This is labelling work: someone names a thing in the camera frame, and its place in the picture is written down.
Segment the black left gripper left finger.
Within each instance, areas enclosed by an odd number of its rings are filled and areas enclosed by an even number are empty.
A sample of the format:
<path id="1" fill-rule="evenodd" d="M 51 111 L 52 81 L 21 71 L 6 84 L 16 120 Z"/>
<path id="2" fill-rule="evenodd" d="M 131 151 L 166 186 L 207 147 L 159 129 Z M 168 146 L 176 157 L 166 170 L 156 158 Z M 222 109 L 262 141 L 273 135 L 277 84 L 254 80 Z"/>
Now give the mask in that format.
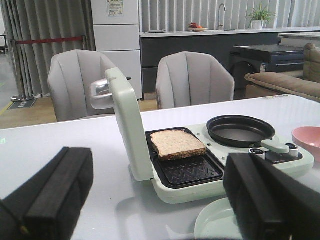
<path id="1" fill-rule="evenodd" d="M 63 147 L 0 201 L 2 240 L 69 240 L 94 182 L 90 148 Z"/>

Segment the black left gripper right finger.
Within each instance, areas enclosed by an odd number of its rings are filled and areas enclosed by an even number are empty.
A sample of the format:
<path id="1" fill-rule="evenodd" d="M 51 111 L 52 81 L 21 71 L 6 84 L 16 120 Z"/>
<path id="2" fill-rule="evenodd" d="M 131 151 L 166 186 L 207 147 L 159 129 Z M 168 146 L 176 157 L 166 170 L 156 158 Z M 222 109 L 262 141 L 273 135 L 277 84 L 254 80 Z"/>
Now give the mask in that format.
<path id="1" fill-rule="evenodd" d="M 320 194 L 267 161 L 230 153 L 223 185 L 245 240 L 318 240 Z"/>

